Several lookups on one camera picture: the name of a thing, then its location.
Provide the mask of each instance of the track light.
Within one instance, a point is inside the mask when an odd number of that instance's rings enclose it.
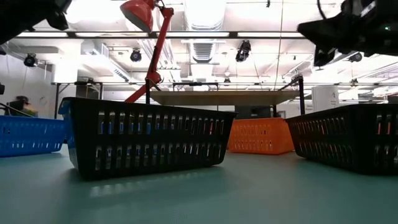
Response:
[[[239,47],[238,53],[236,54],[236,61],[244,62],[249,57],[250,51],[251,51],[250,41],[248,41],[248,40],[242,41],[242,44]]]
[[[38,60],[36,59],[36,54],[27,54],[24,65],[29,68],[37,67]]]
[[[132,53],[130,55],[130,59],[132,62],[140,62],[142,59],[141,53],[139,49],[134,49],[132,50]]]

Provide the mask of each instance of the table top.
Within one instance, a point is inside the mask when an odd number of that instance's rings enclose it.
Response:
[[[299,96],[299,91],[152,91],[150,97],[172,106],[268,106],[278,105]]]
[[[0,159],[1,223],[396,223],[398,177],[289,153],[86,182],[68,153]]]

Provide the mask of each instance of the wooden table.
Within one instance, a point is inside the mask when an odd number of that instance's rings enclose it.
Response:
[[[299,96],[299,91],[152,91],[150,97],[161,105],[202,106],[278,105]]]

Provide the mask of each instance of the black plastic basket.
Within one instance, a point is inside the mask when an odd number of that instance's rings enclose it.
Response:
[[[286,120],[297,155],[364,174],[398,173],[398,105],[350,105]]]
[[[235,113],[64,98],[70,160],[86,179],[220,164]]]

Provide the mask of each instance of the cable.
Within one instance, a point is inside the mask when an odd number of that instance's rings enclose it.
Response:
[[[259,72],[257,71],[257,66],[256,66],[255,59],[253,59],[253,64],[254,64],[254,68],[256,69],[257,77],[259,79],[260,87],[261,87],[261,90],[262,90],[261,80],[260,80]]]
[[[8,64],[8,54],[6,55],[6,63],[7,63],[7,76],[10,76],[10,66]]]
[[[283,26],[283,23],[284,23],[284,0],[282,0],[282,11],[281,11],[281,15],[280,15],[279,50],[278,50],[278,62],[277,62],[277,65],[276,65],[274,90],[276,88],[276,82],[278,80],[280,48],[282,46],[282,26]]]
[[[326,19],[325,13],[323,13],[323,10],[321,7],[321,0],[317,0],[317,5],[318,5],[319,14],[321,14],[322,19]]]
[[[22,82],[22,92],[24,92],[24,88],[25,88],[26,74],[27,74],[27,67],[26,67],[26,69],[25,69],[25,77],[24,77],[24,82]]]

